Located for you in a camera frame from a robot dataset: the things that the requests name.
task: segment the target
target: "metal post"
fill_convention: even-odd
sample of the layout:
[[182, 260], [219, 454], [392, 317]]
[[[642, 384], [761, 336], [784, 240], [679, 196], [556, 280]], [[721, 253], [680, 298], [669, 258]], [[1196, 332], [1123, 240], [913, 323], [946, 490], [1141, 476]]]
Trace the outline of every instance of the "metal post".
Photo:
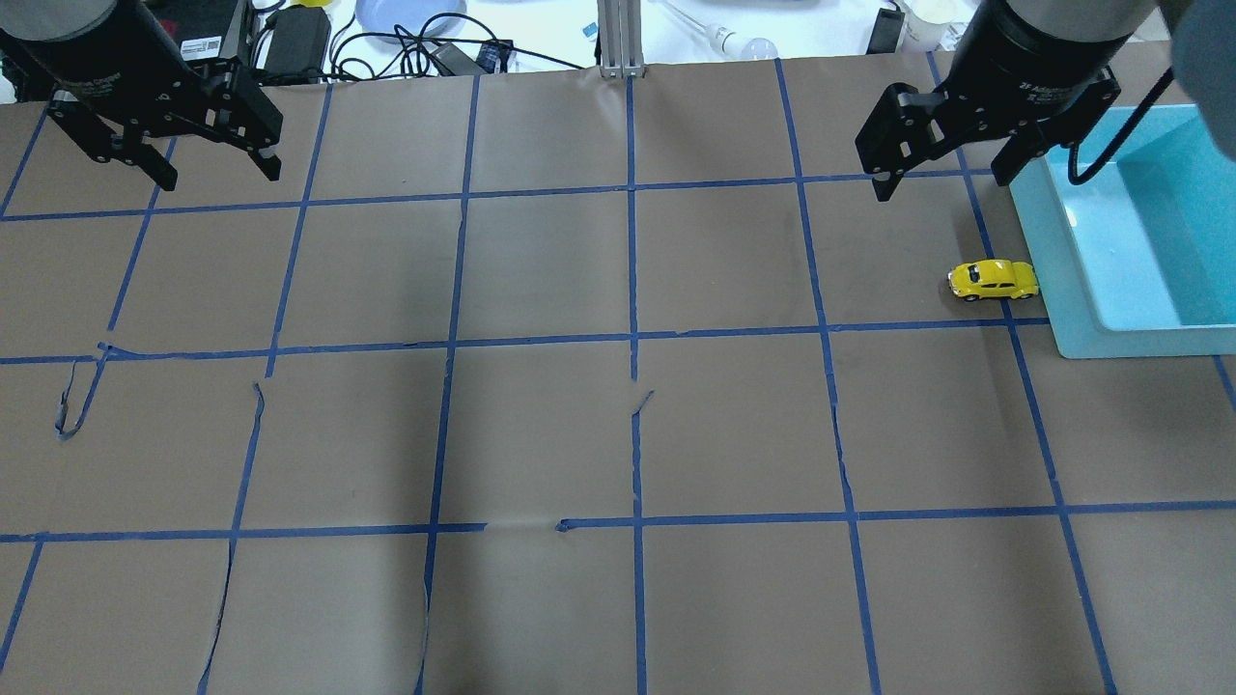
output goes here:
[[640, 0], [597, 0], [597, 41], [601, 46], [601, 74], [606, 79], [644, 77], [644, 47], [640, 41]]

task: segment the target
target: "yellow toy car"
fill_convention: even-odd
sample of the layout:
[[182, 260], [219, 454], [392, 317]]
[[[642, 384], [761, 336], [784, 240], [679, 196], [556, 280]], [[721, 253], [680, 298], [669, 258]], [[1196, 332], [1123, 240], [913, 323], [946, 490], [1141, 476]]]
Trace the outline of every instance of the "yellow toy car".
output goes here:
[[948, 288], [967, 302], [1030, 299], [1038, 294], [1038, 278], [1030, 263], [985, 258], [953, 268], [948, 273]]

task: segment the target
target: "light blue plastic tray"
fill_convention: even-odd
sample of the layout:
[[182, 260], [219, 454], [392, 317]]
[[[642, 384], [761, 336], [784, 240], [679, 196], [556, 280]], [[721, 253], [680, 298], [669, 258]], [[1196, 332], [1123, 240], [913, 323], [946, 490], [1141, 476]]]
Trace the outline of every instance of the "light blue plastic tray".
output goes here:
[[[1082, 167], [1132, 109], [1111, 109]], [[1115, 160], [1072, 185], [1053, 150], [1012, 182], [1065, 357], [1236, 352], [1236, 163], [1192, 105], [1156, 106]]]

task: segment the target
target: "blue plastic lid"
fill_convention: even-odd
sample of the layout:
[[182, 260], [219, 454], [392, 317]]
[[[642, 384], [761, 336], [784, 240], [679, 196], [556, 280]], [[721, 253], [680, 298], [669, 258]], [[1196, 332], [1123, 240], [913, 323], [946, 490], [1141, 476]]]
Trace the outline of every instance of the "blue plastic lid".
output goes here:
[[[439, 12], [462, 12], [464, 0], [357, 0], [356, 20], [365, 31], [392, 32], [399, 25], [417, 33], [425, 20]], [[425, 30], [425, 36], [441, 36], [460, 22], [459, 17], [442, 17]], [[399, 43], [397, 38], [383, 41]]]

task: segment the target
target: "white label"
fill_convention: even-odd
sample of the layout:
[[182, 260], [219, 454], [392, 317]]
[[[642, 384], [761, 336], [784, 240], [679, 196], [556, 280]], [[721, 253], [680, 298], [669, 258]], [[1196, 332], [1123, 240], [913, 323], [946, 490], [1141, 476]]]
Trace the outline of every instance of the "white label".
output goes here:
[[194, 38], [180, 45], [180, 57], [185, 61], [199, 58], [218, 58], [219, 47], [222, 46], [224, 37], [211, 36], [209, 38]]

